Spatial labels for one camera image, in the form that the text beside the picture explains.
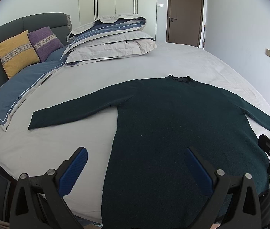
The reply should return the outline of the white wardrobe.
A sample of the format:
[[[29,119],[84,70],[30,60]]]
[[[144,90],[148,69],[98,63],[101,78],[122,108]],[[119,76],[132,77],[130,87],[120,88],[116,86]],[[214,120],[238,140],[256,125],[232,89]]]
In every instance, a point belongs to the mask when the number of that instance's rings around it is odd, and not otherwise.
[[[156,36],[157,0],[78,0],[80,25],[104,15],[136,14],[145,17],[143,31]]]

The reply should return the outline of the dark green knit sweater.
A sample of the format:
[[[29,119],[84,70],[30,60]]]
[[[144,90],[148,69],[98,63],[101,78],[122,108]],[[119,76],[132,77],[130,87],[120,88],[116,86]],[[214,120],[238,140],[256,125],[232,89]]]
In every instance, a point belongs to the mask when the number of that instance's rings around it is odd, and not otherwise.
[[[194,147],[216,169],[250,173],[258,194],[269,189],[268,157],[249,125],[270,131],[270,116],[238,95],[190,77],[131,80],[33,113],[29,128],[76,122],[117,107],[105,175],[105,228],[179,228],[207,201],[190,174]]]

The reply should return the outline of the yellow patterned cushion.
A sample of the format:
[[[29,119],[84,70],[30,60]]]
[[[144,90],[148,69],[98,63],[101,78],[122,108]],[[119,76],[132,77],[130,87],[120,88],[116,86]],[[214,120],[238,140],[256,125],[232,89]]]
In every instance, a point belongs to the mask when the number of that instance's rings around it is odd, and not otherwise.
[[[28,30],[0,42],[0,60],[9,79],[40,59],[28,38]]]

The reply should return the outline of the grey bed sheet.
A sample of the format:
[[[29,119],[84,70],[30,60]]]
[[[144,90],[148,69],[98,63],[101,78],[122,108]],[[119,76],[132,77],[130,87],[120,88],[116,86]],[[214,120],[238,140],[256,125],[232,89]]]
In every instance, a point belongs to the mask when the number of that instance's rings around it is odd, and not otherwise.
[[[184,159],[251,174],[270,222],[270,106],[238,72],[196,47],[66,67],[34,64],[0,87],[0,166],[40,175],[79,146],[88,162],[66,202],[107,228],[188,226],[207,197]]]

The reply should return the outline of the folded grey blue duvet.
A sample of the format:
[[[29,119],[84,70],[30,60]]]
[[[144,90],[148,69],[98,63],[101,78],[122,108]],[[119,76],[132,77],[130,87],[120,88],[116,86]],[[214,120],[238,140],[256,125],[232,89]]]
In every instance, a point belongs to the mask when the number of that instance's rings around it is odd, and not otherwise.
[[[61,56],[66,66],[145,55],[155,39],[143,32],[146,19],[135,14],[105,15],[72,30]]]

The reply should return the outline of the purple patterned cushion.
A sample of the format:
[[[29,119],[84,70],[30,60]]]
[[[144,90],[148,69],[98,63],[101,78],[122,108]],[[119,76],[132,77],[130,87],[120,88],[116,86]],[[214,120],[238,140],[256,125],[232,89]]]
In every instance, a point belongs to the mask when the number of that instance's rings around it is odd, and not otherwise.
[[[41,62],[64,46],[48,26],[28,33],[28,38]]]

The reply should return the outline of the dark grey upholstered headboard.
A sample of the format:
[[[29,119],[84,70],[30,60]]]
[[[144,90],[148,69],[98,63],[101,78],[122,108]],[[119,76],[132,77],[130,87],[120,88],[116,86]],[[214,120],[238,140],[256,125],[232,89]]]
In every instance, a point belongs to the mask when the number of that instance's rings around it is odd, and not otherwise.
[[[29,15],[0,26],[0,87],[25,67],[43,61],[30,35],[41,36],[38,42],[59,40],[65,46],[71,29],[70,16],[62,12]]]

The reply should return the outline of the brown wooden door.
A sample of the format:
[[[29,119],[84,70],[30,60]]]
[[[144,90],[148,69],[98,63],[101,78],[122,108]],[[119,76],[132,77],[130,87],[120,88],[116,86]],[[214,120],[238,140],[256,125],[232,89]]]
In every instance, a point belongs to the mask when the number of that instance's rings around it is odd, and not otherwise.
[[[204,0],[168,0],[166,42],[199,47]]]

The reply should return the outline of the beige wall switch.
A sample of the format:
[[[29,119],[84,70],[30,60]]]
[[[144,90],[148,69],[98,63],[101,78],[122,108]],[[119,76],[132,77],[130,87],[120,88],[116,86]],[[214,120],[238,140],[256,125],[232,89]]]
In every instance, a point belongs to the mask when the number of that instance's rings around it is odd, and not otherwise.
[[[265,55],[268,56],[268,57],[270,57],[270,49],[266,49],[265,50]]]

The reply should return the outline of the blue pillow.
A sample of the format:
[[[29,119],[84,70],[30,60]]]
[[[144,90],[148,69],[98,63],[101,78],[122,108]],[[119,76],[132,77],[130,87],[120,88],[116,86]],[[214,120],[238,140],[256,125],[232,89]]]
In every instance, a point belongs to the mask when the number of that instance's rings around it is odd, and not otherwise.
[[[23,102],[64,65],[66,47],[52,52],[45,62],[29,65],[0,87],[0,127],[6,131],[12,116]]]

